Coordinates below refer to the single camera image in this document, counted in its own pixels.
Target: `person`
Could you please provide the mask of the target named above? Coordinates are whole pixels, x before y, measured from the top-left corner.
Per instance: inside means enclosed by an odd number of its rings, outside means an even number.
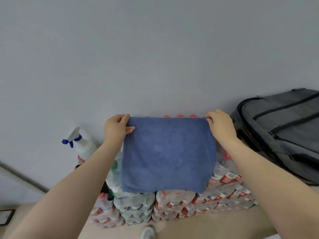
[[[135,129],[126,126],[129,117],[128,114],[116,115],[106,121],[104,143],[34,206],[10,239],[76,239],[79,236],[125,135]],[[244,145],[225,112],[215,110],[206,117],[213,136],[232,157],[279,235],[283,239],[317,238],[319,195]],[[141,238],[154,239],[154,228],[146,227]]]

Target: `white shoe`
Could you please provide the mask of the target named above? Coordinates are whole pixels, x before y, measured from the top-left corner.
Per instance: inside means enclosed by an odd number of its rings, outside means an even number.
[[[155,239],[156,232],[153,226],[146,226],[141,234],[141,239]]]

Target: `spray bottle nozzle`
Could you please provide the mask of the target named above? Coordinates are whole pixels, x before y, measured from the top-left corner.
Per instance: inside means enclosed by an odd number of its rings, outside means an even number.
[[[67,138],[67,139],[63,139],[62,140],[62,143],[63,144],[70,144],[71,148],[73,148],[73,141],[80,141],[82,136],[81,134],[79,133],[80,131],[80,127],[76,127],[74,128],[74,130],[71,132],[70,136]]]

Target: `towel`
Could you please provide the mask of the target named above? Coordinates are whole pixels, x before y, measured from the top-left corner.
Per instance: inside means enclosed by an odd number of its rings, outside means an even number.
[[[205,190],[216,162],[205,118],[130,117],[127,126],[136,129],[124,139],[123,191]]]

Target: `backpack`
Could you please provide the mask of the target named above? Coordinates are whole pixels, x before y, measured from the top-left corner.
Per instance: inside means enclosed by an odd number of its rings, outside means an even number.
[[[255,152],[306,184],[319,184],[318,91],[246,99],[230,116],[238,138]]]

